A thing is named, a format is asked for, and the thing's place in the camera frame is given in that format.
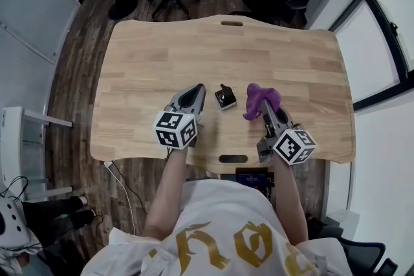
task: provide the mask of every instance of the white cable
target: white cable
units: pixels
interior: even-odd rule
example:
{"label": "white cable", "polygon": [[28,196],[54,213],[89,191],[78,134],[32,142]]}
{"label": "white cable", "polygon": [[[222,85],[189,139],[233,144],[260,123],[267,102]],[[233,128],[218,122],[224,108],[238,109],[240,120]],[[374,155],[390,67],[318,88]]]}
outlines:
{"label": "white cable", "polygon": [[128,200],[128,204],[129,204],[129,210],[130,210],[130,212],[131,212],[132,225],[133,225],[133,227],[134,227],[134,235],[136,235],[136,231],[135,231],[135,223],[134,223],[134,215],[133,215],[133,213],[132,213],[132,207],[131,207],[131,203],[130,203],[130,201],[129,201],[128,192],[127,192],[127,190],[126,190],[125,186],[124,186],[124,185],[121,183],[121,181],[118,179],[118,177],[116,177],[116,176],[114,175],[114,173],[110,170],[110,168],[109,168],[109,167],[107,167],[107,169],[108,169],[108,170],[109,170],[109,172],[112,174],[112,176],[114,176],[114,177],[115,177],[115,179],[118,181],[118,183],[119,183],[119,184],[121,184],[121,186],[124,188],[125,194],[127,195],[127,200]]}

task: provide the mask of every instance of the gold lettering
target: gold lettering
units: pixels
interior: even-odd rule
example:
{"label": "gold lettering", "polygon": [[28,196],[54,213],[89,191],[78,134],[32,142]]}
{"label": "gold lettering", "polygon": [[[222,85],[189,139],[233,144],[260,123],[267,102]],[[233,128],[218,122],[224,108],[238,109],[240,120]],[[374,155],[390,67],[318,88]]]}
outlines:
{"label": "gold lettering", "polygon": [[153,249],[153,250],[151,250],[149,253],[149,256],[151,257],[151,259],[157,254],[157,250],[156,249]]}
{"label": "gold lettering", "polygon": [[[245,238],[243,237],[243,231],[247,229],[256,232],[249,238],[251,249],[246,245]],[[255,253],[259,249],[260,238],[265,245],[265,254],[262,258]],[[240,231],[234,234],[234,244],[238,256],[253,267],[258,268],[273,252],[272,230],[266,224],[262,223],[259,226],[255,226],[249,221]]]}
{"label": "gold lettering", "polygon": [[[192,226],[182,230],[180,233],[177,234],[177,247],[179,251],[179,261],[181,266],[181,274],[182,275],[188,268],[191,262],[191,256],[194,255],[194,252],[190,251],[190,247],[188,246],[188,241],[190,239],[197,239],[202,243],[207,245],[208,248],[208,256],[210,258],[210,264],[223,270],[224,267],[229,264],[230,259],[223,257],[220,255],[219,249],[217,247],[217,243],[215,242],[214,238],[209,234],[199,231],[199,229],[206,227],[208,223],[203,224],[193,224]],[[187,231],[194,231],[189,237],[187,237]]]}
{"label": "gold lettering", "polygon": [[305,269],[302,270],[296,260],[296,257],[298,255],[301,255],[301,253],[288,242],[286,243],[286,248],[289,251],[290,255],[285,260],[285,267],[290,276],[303,275],[304,273],[307,273],[308,271],[316,268],[313,264],[308,263],[305,266]]}

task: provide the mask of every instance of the black bottle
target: black bottle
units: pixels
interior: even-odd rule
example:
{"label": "black bottle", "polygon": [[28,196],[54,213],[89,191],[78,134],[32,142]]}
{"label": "black bottle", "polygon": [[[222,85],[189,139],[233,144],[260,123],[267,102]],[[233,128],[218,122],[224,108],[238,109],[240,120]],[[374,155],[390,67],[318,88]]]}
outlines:
{"label": "black bottle", "polygon": [[237,100],[231,87],[227,87],[224,84],[220,84],[220,86],[221,90],[215,93],[215,97],[217,98],[220,108],[223,111],[231,106],[234,106]]}

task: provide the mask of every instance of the purple stuffed toy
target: purple stuffed toy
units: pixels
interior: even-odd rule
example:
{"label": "purple stuffed toy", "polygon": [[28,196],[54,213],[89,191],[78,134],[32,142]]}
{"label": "purple stuffed toy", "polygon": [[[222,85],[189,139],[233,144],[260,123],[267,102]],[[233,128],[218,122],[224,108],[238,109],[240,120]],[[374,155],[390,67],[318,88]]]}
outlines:
{"label": "purple stuffed toy", "polygon": [[246,113],[243,114],[243,117],[252,121],[261,114],[261,102],[267,99],[273,111],[276,112],[282,101],[282,97],[278,91],[271,88],[263,88],[256,83],[250,83],[247,87],[247,100],[246,100]]}

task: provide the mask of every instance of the desk handle slot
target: desk handle slot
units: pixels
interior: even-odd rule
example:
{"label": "desk handle slot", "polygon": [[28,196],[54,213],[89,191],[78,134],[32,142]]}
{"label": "desk handle slot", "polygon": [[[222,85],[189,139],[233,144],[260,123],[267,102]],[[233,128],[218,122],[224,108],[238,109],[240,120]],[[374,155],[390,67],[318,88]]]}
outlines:
{"label": "desk handle slot", "polygon": [[219,161],[222,164],[245,164],[247,162],[247,155],[222,154],[219,156]]}
{"label": "desk handle slot", "polygon": [[233,27],[242,27],[243,26],[243,22],[240,21],[221,21],[220,22],[221,25],[230,25]]}

